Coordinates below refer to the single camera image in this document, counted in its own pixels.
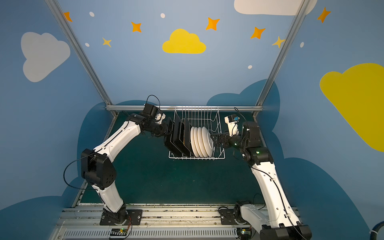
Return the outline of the square floral plate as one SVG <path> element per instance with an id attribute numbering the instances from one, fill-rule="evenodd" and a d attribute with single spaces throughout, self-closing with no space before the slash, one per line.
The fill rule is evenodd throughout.
<path id="1" fill-rule="evenodd" d="M 191 124 L 188 119 L 184 119 L 184 127 L 184 145 L 189 150 L 189 153 L 185 154 L 185 156 L 191 157 L 193 149 L 191 144 Z"/>
<path id="2" fill-rule="evenodd" d="M 166 124 L 168 126 L 168 131 L 164 138 L 164 145 L 174 155 L 174 157 L 182 157 L 182 152 L 176 147 L 173 141 L 175 124 L 170 117 L 166 118 Z"/>
<path id="3" fill-rule="evenodd" d="M 176 147 L 182 152 L 182 156 L 185 152 L 184 140 L 182 138 L 182 121 L 178 115 L 174 119 L 175 129 L 173 141 Z"/>

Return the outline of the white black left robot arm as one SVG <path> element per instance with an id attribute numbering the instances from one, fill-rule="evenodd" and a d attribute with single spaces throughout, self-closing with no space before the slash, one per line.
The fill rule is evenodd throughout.
<path id="1" fill-rule="evenodd" d="M 131 114 L 107 140 L 82 152 L 82 178 L 98 193 L 107 212 L 117 214 L 125 205 L 116 187 L 117 172 L 113 162 L 121 150 L 142 132 L 150 132 L 156 137 L 166 136 L 169 132 L 166 115 L 162 112 L 154 116 Z"/>

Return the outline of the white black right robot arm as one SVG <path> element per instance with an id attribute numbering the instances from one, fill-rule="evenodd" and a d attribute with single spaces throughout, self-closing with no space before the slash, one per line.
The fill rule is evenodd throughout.
<path id="1" fill-rule="evenodd" d="M 256 122 L 244 122 L 241 134 L 235 131 L 213 135 L 215 146 L 235 148 L 249 165 L 261 189 L 268 214 L 245 201 L 236 204 L 235 219 L 250 224 L 261 240 L 309 240 L 312 231 L 303 224 L 291 208 L 279 181 L 275 162 L 263 146 L 260 127 Z"/>

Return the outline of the white round plate rightmost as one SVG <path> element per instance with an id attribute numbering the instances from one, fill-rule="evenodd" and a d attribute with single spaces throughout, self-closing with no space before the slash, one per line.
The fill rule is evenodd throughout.
<path id="1" fill-rule="evenodd" d="M 210 158 L 213 156 L 213 153 L 214 153 L 214 146 L 212 143 L 211 134 L 209 133 L 206 127 L 202 127 L 202 129 L 203 129 L 203 138 L 204 138 L 205 148 L 209 155 L 208 158 Z"/>

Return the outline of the white round plate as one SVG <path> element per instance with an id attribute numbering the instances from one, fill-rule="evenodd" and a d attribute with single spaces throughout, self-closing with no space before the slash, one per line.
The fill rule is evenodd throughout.
<path id="1" fill-rule="evenodd" d="M 214 146 L 212 143 L 211 134 L 209 133 L 206 127 L 202 127 L 202 129 L 203 129 L 203 138 L 204 138 L 205 148 L 209 155 L 208 158 L 210 158 L 213 156 L 213 153 L 214 153 Z"/>
<path id="2" fill-rule="evenodd" d="M 191 146 L 192 146 L 192 150 L 193 150 L 193 154 L 194 154 L 195 158 L 198 158 L 200 156 L 200 154 L 199 154 L 197 147 L 196 147 L 196 144 L 195 144 L 194 130 L 195 130 L 195 127 L 191 127 L 191 133 L 190 133 Z"/>
<path id="3" fill-rule="evenodd" d="M 198 130 L 199 128 L 195 127 L 195 130 L 194 130 L 194 136 L 195 136 L 195 144 L 196 144 L 196 147 L 197 147 L 197 150 L 200 154 L 200 158 L 204 157 L 203 155 L 203 152 L 201 151 L 201 148 L 200 148 L 200 141 L 199 141 L 199 135 L 198 135 Z"/>
<path id="4" fill-rule="evenodd" d="M 207 158 L 209 155 L 208 155 L 206 148 L 205 148 L 205 143 L 204 143 L 204 138 L 203 138 L 203 129 L 201 127 L 199 127 L 198 135 L 199 135 L 201 151 L 203 152 L 204 158 Z"/>

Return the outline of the white round plate leftmost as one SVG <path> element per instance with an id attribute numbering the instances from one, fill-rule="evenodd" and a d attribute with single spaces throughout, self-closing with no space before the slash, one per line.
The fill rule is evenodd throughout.
<path id="1" fill-rule="evenodd" d="M 191 146 L 192 146 L 192 150 L 193 150 L 193 154 L 194 154 L 195 158 L 198 158 L 200 156 L 200 154 L 199 154 L 197 147 L 196 147 L 196 144 L 195 144 L 194 130 L 195 130 L 195 127 L 191 127 L 191 133 L 190 133 Z"/>

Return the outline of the right small circuit board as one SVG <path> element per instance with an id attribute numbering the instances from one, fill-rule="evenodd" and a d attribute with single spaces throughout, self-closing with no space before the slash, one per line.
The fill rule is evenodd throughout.
<path id="1" fill-rule="evenodd" d="M 237 240 L 250 240 L 252 238 L 252 231 L 250 229 L 237 228 Z"/>

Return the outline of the small circuit board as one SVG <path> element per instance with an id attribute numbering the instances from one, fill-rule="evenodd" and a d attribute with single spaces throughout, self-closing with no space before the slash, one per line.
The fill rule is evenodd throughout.
<path id="1" fill-rule="evenodd" d="M 250 240 L 252 238 L 252 231 L 250 229 L 237 228 L 237 240 Z"/>
<path id="2" fill-rule="evenodd" d="M 127 236 L 127 228 L 111 229 L 109 233 L 109 240 L 124 240 Z"/>

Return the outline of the left small circuit board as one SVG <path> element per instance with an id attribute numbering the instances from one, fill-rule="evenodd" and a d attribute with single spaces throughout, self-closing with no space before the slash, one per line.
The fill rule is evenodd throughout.
<path id="1" fill-rule="evenodd" d="M 124 240 L 127 236 L 127 228 L 111 229 L 109 233 L 109 240 Z"/>

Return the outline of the aluminium frame right post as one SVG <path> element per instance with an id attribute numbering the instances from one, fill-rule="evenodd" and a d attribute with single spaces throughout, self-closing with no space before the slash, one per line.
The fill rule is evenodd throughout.
<path id="1" fill-rule="evenodd" d="M 257 115 L 259 112 L 263 110 L 263 104 L 268 96 L 268 93 L 270 92 L 270 89 L 278 76 L 278 73 L 284 63 L 284 60 L 290 50 L 291 45 L 293 44 L 295 37 L 297 33 L 299 32 L 299 29 L 306 17 L 307 9 L 309 8 L 311 1 L 305 0 L 302 1 L 299 5 L 298 11 L 293 19 L 293 22 L 288 30 L 288 33 L 286 35 L 286 40 L 283 42 L 283 46 L 280 48 L 278 56 L 276 58 L 276 61 L 273 65 L 273 68 L 262 88 L 262 91 L 258 97 L 256 107 L 257 110 L 253 111 L 253 119 L 256 121 Z"/>

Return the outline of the aluminium frame post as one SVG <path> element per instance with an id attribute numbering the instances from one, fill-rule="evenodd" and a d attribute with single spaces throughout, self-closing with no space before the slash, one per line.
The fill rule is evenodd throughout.
<path id="1" fill-rule="evenodd" d="M 295 37 L 297 33 L 299 32 L 299 29 L 306 17 L 307 9 L 309 8 L 311 1 L 305 0 L 302 1 L 299 5 L 298 11 L 293 19 L 293 22 L 288 30 L 288 33 L 286 35 L 286 40 L 283 42 L 283 46 L 280 48 L 278 56 L 276 58 L 276 61 L 273 65 L 273 68 L 262 88 L 262 91 L 258 97 L 256 107 L 257 110 L 253 111 L 253 119 L 256 121 L 257 115 L 259 112 L 263 110 L 263 104 L 268 96 L 268 93 L 270 92 L 270 89 L 278 76 L 278 73 L 284 63 L 284 60 L 290 50 L 291 45 L 293 44 Z"/>
<path id="2" fill-rule="evenodd" d="M 55 17 L 56 21 L 58 22 L 59 26 L 61 27 L 63 33 L 67 37 L 69 43 L 73 47 L 76 55 L 78 56 L 80 62 L 82 63 L 83 67 L 85 68 L 87 74 L 89 75 L 92 83 L 96 87 L 99 95 L 101 96 L 102 100 L 106 104 L 106 106 L 112 105 L 112 101 L 110 97 L 108 96 L 106 89 L 104 88 L 101 80 L 99 79 L 95 69 L 93 68 L 91 62 L 89 61 L 80 41 L 78 40 L 75 32 L 73 31 L 70 22 L 66 19 L 65 14 L 59 4 L 58 1 L 52 1 L 52 0 L 45 0 L 46 4 L 48 5 L 50 11 L 52 12 L 53 16 Z"/>

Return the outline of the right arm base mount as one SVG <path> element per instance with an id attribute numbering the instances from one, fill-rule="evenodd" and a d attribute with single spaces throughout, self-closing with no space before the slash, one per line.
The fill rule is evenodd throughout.
<path id="1" fill-rule="evenodd" d="M 241 214 L 241 206 L 251 204 L 250 201 L 238 201 L 233 209 L 221 206 L 218 208 L 222 225 L 248 225 Z"/>

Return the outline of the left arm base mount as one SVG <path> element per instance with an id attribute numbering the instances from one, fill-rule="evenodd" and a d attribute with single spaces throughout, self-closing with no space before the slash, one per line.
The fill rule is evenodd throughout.
<path id="1" fill-rule="evenodd" d="M 100 226 L 138 226 L 141 223 L 143 210 L 121 209 L 117 213 L 112 213 L 103 209 Z"/>

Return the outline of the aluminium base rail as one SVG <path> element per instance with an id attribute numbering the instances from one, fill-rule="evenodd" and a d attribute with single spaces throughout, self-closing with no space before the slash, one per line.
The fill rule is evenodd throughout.
<path id="1" fill-rule="evenodd" d="M 130 204 L 143 210 L 138 226 L 100 226 L 103 205 L 79 203 L 61 212 L 51 240 L 109 240 L 111 229 L 127 228 L 124 240 L 236 240 L 237 228 L 222 225 L 219 204 Z"/>

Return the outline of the aluminium frame left post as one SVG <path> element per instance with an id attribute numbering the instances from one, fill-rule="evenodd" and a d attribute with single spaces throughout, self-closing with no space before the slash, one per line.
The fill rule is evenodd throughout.
<path id="1" fill-rule="evenodd" d="M 89 75 L 92 83 L 96 87 L 99 95 L 101 96 L 102 100 L 106 104 L 106 106 L 112 105 L 112 101 L 110 97 L 108 96 L 106 89 L 104 88 L 101 80 L 99 79 L 95 69 L 93 68 L 91 62 L 89 61 L 80 41 L 78 40 L 75 32 L 73 31 L 70 22 L 66 19 L 65 14 L 59 4 L 58 1 L 52 1 L 52 0 L 45 0 L 46 4 L 48 5 L 50 11 L 52 12 L 53 16 L 55 17 L 56 21 L 58 22 L 59 26 L 61 27 L 63 33 L 67 37 L 69 43 L 73 47 L 76 55 L 78 56 L 80 62 L 82 63 L 83 67 L 85 68 L 87 74 Z"/>

